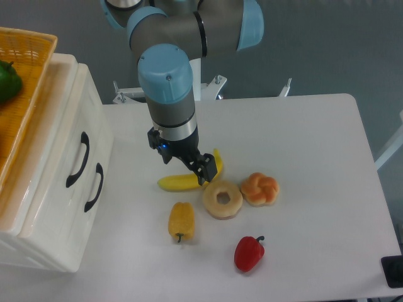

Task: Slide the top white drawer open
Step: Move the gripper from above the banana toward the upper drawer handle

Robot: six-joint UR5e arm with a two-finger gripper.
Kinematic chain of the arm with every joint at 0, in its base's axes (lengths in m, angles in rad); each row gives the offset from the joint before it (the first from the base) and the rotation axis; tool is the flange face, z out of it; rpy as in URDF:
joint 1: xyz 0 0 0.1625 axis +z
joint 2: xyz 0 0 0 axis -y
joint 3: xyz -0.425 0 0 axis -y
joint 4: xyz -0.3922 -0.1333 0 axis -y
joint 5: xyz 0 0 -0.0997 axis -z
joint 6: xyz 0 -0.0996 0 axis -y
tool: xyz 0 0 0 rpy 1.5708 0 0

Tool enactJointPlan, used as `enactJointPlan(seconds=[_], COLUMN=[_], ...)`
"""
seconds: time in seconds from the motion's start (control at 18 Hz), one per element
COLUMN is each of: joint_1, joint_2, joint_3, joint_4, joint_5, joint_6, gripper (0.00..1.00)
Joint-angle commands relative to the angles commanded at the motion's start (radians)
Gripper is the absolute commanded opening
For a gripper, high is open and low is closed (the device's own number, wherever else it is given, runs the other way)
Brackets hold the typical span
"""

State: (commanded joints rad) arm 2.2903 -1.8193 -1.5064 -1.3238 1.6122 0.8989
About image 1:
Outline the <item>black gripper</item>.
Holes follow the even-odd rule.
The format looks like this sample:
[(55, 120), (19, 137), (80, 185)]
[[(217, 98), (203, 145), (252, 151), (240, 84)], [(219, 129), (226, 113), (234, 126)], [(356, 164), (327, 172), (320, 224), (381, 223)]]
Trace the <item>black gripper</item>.
[(198, 149), (198, 127), (190, 136), (182, 140), (172, 141), (161, 138), (159, 131), (154, 128), (147, 132), (147, 138), (150, 148), (157, 151), (165, 164), (176, 157), (196, 175), (200, 186), (205, 182), (211, 182), (217, 175), (215, 157), (212, 154), (201, 154)]

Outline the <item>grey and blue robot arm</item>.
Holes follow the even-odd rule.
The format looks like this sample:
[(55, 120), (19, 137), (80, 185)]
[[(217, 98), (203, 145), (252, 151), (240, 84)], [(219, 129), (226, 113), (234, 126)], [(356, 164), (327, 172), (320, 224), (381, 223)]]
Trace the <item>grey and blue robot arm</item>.
[(127, 33), (153, 122), (147, 136), (164, 162), (177, 158), (199, 184), (217, 175), (215, 158), (198, 149), (190, 62), (260, 43), (264, 17), (256, 1), (102, 1)]

